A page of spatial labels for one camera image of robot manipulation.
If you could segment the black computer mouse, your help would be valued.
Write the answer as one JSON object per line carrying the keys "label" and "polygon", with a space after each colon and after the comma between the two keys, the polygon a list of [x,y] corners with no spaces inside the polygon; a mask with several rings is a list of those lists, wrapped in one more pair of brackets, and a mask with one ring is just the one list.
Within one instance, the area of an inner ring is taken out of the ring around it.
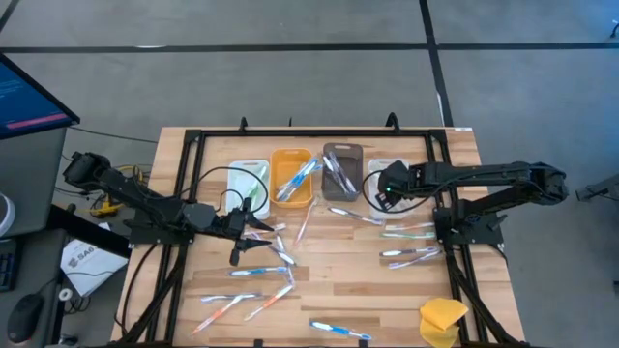
{"label": "black computer mouse", "polygon": [[22,344],[33,337],[43,306],[44,297],[39,293],[27,294],[16,303],[7,324],[7,337],[12,344]]}

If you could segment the yellow tool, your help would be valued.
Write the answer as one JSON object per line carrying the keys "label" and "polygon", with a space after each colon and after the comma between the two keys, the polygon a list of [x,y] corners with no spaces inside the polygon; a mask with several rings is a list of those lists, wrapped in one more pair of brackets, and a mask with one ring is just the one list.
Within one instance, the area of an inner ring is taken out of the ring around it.
{"label": "yellow tool", "polygon": [[111,218],[115,217],[123,207],[124,204],[120,201],[107,194],[102,194],[94,200],[88,213],[93,218]]}

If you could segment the dark side desk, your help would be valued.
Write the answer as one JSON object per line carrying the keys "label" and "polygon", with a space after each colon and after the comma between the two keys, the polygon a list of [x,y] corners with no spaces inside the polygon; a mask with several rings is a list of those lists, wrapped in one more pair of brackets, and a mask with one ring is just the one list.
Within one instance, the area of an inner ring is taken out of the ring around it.
{"label": "dark side desk", "polygon": [[[44,228],[16,237],[16,286],[0,291],[0,348],[45,348],[60,333],[63,310],[58,300],[62,250],[71,236],[102,250],[129,257],[129,241],[112,231],[53,205]],[[22,343],[12,343],[8,323],[17,303],[29,294],[43,298],[34,316],[34,331]]]}

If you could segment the yellow plastic bin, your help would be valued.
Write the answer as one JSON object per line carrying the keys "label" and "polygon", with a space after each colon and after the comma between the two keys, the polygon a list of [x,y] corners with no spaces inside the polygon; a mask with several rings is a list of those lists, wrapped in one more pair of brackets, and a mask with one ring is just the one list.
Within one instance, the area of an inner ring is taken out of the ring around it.
{"label": "yellow plastic bin", "polygon": [[302,165],[312,158],[310,150],[305,148],[279,148],[270,156],[270,201],[284,209],[296,209],[308,206],[313,199],[312,178],[306,180],[295,190],[287,201],[278,201],[279,187],[291,180]]}

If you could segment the white plastic bin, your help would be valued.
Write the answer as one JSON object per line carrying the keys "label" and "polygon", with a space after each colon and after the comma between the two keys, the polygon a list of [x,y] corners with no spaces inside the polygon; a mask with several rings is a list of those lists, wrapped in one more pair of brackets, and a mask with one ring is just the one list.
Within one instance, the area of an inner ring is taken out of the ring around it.
{"label": "white plastic bin", "polygon": [[[245,198],[246,192],[249,186],[256,181],[255,176],[263,166],[268,167],[267,174],[265,176],[264,185],[268,189],[270,181],[270,163],[265,159],[250,159],[250,160],[237,160],[229,164],[233,167],[233,170],[228,171],[227,189],[226,193],[226,205],[225,211],[229,213],[233,208],[242,204],[242,199],[239,194]],[[270,203],[268,198],[268,191],[262,187],[258,192],[257,202],[254,205],[253,212],[256,218],[259,220],[265,220],[270,216]]]}
{"label": "white plastic bin", "polygon": [[[393,162],[398,161],[398,159],[372,159],[368,162],[368,174],[377,171],[377,174],[372,175],[367,181],[367,195],[370,202],[378,207],[378,201],[376,200],[376,195],[379,193],[378,191],[378,179],[380,176],[379,171],[387,168]],[[393,208],[392,211],[400,211],[416,203],[415,200],[401,200],[399,201]],[[407,211],[399,214],[385,214],[379,210],[376,210],[372,207],[369,208],[369,213],[373,218],[385,219],[385,220],[395,220],[395,219],[405,219],[412,216],[413,211]]]}

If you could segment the blue screen monitor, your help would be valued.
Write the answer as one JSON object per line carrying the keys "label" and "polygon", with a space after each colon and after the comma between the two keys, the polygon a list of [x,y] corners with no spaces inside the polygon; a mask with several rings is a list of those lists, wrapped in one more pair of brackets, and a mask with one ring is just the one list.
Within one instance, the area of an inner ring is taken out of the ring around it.
{"label": "blue screen monitor", "polygon": [[0,139],[78,125],[80,118],[0,53]]}

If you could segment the grey stand leg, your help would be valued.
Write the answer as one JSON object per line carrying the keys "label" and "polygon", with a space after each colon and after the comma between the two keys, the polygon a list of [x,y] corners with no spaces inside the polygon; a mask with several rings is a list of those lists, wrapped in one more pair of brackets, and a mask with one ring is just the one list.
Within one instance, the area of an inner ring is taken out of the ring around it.
{"label": "grey stand leg", "polygon": [[619,202],[619,174],[606,178],[596,184],[590,184],[578,189],[576,192],[578,201],[586,202],[592,198],[600,197]]}

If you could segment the white round object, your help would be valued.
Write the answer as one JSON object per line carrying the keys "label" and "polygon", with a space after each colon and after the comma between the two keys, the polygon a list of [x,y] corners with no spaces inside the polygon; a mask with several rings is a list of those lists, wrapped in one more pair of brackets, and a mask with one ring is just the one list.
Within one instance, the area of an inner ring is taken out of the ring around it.
{"label": "white round object", "polygon": [[15,221],[14,202],[0,192],[0,237],[6,235]]}

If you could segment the grey translucent plastic bin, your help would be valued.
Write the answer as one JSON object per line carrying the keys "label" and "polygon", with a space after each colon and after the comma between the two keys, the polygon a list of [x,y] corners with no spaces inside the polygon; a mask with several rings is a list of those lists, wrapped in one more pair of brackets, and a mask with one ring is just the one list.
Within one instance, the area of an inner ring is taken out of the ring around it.
{"label": "grey translucent plastic bin", "polygon": [[322,196],[328,201],[354,202],[361,194],[363,182],[363,148],[351,143],[326,143],[323,146],[323,157],[328,160],[335,157],[339,167],[351,182],[355,193],[346,193],[334,177],[327,164],[323,165],[321,180]]}

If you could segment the white printed box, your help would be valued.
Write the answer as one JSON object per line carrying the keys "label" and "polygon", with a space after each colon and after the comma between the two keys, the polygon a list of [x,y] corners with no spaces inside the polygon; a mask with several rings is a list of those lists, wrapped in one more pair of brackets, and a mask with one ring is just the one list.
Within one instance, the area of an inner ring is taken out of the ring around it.
{"label": "white printed box", "polygon": [[60,267],[77,293],[86,297],[127,264],[125,257],[72,240],[63,248]]}

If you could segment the yellow block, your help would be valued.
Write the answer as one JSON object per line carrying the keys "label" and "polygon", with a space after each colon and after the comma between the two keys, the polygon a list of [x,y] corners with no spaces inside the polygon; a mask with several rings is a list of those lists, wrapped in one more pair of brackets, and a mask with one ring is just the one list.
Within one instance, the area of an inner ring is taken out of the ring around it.
{"label": "yellow block", "polygon": [[457,321],[468,312],[468,307],[457,300],[435,298],[420,309],[420,335],[432,348],[452,348],[457,341]]}

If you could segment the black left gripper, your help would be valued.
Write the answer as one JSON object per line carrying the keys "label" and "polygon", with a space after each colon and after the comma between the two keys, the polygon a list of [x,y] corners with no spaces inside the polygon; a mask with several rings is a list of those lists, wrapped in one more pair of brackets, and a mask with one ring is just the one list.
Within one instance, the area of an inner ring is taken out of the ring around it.
{"label": "black left gripper", "polygon": [[265,247],[271,244],[270,241],[246,239],[244,237],[246,224],[257,230],[273,232],[274,229],[257,219],[254,215],[248,215],[251,207],[251,199],[245,198],[240,208],[234,208],[228,215],[221,217],[219,221],[219,229],[221,235],[228,240],[234,242],[233,249],[229,257],[229,264],[237,266],[240,260],[240,254],[254,247]]}

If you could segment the green white toothbrush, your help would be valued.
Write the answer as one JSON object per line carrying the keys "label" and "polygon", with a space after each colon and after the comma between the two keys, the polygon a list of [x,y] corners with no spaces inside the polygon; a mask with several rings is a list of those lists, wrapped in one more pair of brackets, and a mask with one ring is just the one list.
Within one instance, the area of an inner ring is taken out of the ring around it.
{"label": "green white toothbrush", "polygon": [[248,197],[254,198],[256,196],[258,187],[260,186],[260,182],[263,180],[266,173],[267,167],[263,166],[257,174],[258,179],[250,186],[250,189],[248,191]]}
{"label": "green white toothbrush", "polygon": [[436,239],[436,235],[433,232],[425,232],[425,233],[381,233],[380,237],[382,238],[397,238],[397,239],[410,239],[410,240],[434,240]]}
{"label": "green white toothbrush", "polygon": [[254,181],[247,190],[245,198],[250,198],[252,203],[255,203],[257,196],[259,195],[258,192],[262,189],[267,171],[268,167],[263,166],[261,170],[256,173],[258,180]]}
{"label": "green white toothbrush", "polygon": [[248,188],[245,197],[251,199],[251,209],[253,210],[254,205],[257,202],[257,195],[259,190],[261,189],[261,181],[254,181]]}

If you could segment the black keyboard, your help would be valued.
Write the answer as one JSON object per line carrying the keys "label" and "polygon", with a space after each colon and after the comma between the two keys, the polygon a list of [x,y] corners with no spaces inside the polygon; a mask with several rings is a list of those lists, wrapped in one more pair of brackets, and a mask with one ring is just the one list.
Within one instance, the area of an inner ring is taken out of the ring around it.
{"label": "black keyboard", "polygon": [[0,292],[8,292],[15,287],[16,257],[16,240],[0,240]]}

